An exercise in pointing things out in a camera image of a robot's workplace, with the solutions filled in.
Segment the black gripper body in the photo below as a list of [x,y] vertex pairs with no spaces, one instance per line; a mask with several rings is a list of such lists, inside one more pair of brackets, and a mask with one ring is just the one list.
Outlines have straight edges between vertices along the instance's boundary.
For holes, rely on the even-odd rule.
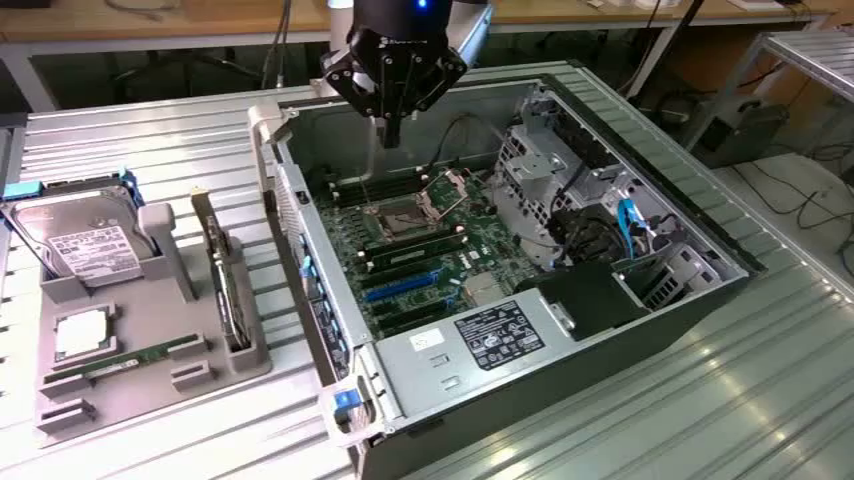
[[331,52],[322,59],[323,78],[332,66],[356,66],[392,99],[394,83],[406,76],[412,56],[432,62],[459,56],[467,64],[464,1],[355,1],[344,9],[351,24],[332,21]]

